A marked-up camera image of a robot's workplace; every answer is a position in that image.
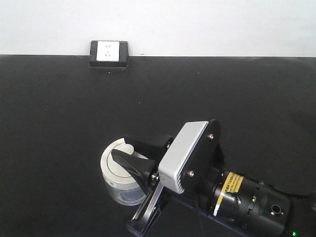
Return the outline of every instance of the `electrical socket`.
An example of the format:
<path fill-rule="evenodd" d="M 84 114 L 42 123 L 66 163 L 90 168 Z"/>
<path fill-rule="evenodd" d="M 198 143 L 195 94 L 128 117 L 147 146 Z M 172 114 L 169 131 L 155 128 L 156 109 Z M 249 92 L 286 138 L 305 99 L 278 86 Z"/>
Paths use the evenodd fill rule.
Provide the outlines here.
<path fill-rule="evenodd" d="M 96 60 L 105 62 L 118 62 L 119 41 L 99 41 Z"/>
<path fill-rule="evenodd" d="M 93 40 L 89 64 L 92 68 L 127 68 L 129 63 L 127 41 Z"/>

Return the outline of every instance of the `white lid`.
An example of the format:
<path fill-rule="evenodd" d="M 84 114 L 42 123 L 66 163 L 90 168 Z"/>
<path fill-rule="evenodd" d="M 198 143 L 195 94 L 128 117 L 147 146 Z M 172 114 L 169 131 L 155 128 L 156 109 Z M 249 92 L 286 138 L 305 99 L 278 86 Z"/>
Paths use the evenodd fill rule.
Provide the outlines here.
<path fill-rule="evenodd" d="M 100 163 L 105 181 L 110 186 L 121 190 L 139 188 L 135 179 L 122 166 L 113 160 L 111 155 L 113 149 L 123 151 L 130 155 L 134 154 L 134 147 L 131 144 L 126 144 L 124 138 L 111 143 L 103 152 Z"/>

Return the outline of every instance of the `bolt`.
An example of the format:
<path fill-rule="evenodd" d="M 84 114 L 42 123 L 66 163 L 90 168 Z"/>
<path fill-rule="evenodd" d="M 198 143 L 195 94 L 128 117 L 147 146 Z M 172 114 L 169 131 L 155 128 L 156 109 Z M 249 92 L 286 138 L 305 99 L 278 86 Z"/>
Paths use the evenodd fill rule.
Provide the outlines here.
<path fill-rule="evenodd" d="M 188 175 L 192 178 L 192 177 L 194 176 L 194 171 L 193 171 L 193 170 L 190 170 L 190 171 L 188 172 Z"/>
<path fill-rule="evenodd" d="M 157 182 L 157 181 L 159 180 L 159 176 L 158 176 L 156 173 L 153 173 L 153 174 L 151 175 L 151 179 L 152 179 L 153 181 Z"/>
<path fill-rule="evenodd" d="M 211 133 L 211 134 L 209 134 L 207 137 L 208 137 L 210 140 L 213 140 L 214 135 Z"/>

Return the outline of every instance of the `black table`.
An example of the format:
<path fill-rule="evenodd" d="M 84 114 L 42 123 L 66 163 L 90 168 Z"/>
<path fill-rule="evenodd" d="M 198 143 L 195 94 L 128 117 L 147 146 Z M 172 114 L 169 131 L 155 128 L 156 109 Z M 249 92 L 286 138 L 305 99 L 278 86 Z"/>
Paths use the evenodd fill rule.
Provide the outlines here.
<path fill-rule="evenodd" d="M 0 236 L 131 236 L 137 207 L 108 195 L 103 150 L 192 120 L 220 121 L 228 169 L 316 190 L 315 58 L 132 57 L 109 73 L 87 56 L 8 55 L 0 92 Z M 239 236 L 202 222 L 207 236 Z M 198 235 L 195 213 L 175 201 L 148 233 Z"/>

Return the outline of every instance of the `cable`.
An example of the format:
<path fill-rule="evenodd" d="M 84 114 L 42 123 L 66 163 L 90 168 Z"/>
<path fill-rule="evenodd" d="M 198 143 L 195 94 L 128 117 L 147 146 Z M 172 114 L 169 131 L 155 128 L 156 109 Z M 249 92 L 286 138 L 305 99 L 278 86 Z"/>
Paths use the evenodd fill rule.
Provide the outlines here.
<path fill-rule="evenodd" d="M 201 233 L 201 237 L 204 237 L 204 230 L 203 230 L 203 226 L 202 226 L 202 220 L 201 220 L 201 215 L 199 213 L 199 203 L 198 203 L 198 192 L 197 189 L 194 190 L 194 196 L 195 196 L 195 201 L 194 201 L 194 206 L 195 206 L 195 210 L 196 210 L 196 215 L 197 215 L 197 221 L 198 221 L 198 227 L 199 227 L 199 231 Z"/>

